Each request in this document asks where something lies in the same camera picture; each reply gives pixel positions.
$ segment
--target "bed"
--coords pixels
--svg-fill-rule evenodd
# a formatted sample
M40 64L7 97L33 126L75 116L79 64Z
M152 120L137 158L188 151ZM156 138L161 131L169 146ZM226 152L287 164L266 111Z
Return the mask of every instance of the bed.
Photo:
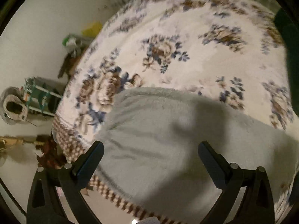
M93 143L115 94L136 87L220 101L298 140L285 47L273 19L251 0L131 0L86 50L56 112L53 131L68 161ZM128 202L95 175L89 185L139 219L184 221Z

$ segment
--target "yellow object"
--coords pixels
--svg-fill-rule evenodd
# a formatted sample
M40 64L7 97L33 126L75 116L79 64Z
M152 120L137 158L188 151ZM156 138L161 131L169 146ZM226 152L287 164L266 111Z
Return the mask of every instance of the yellow object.
M87 37L95 38L102 29L102 25L100 22L94 22L89 24L86 29L82 30L81 33Z

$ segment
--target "silver bolt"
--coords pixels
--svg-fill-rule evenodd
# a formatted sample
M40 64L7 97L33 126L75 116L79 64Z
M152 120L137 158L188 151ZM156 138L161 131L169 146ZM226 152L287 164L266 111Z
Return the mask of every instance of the silver bolt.
M69 169L69 168L71 168L72 167L72 164L71 163L66 163L65 165L64 165L64 168L65 169Z
M263 173L265 172L265 169L263 167L259 167L259 171Z
M236 164L234 162L231 163L231 168L232 169L238 169L238 167L239 167L238 164Z
M37 169L37 171L38 171L39 173L41 173L43 170L44 170L43 167L39 167L39 168Z

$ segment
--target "checkered trim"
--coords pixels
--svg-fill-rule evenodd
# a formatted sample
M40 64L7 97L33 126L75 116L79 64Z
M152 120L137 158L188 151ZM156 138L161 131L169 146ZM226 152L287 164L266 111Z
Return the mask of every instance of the checkered trim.
M72 130L68 130L66 126L63 125L59 116L55 116L53 121L53 128L56 132L57 143L61 147L63 154L65 155L68 162L76 161L77 158L85 152L80 143L80 140L78 140L74 136L74 132ZM92 178L89 181L89 186L93 187L94 190L100 192L105 199L113 202L117 208L121 208L128 214L133 214L133 216L138 218L139 220L155 216L158 218L161 224L185 224L184 222L171 220L166 216L157 215L154 212L148 212L140 206L126 201L124 198L112 191L95 174L92 175Z

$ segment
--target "gray cloth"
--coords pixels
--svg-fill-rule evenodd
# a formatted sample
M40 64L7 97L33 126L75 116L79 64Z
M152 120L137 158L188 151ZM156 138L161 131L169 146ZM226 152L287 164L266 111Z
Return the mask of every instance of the gray cloth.
M112 190L189 224L199 223L221 193L197 155L201 141L242 168L265 167L274 200L292 179L298 156L298 143L283 131L224 103L162 88L116 95L97 139L105 147L97 174Z

